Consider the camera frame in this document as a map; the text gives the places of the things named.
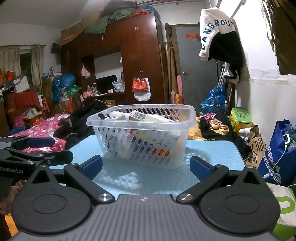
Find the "person's left hand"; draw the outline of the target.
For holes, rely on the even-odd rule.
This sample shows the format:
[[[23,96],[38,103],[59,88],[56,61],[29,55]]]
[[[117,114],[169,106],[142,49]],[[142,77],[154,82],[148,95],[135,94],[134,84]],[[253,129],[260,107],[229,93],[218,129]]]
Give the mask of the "person's left hand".
[[[2,215],[8,215],[11,212],[12,202],[26,182],[26,180],[18,181],[15,185],[10,187],[7,197],[1,198],[0,208]]]

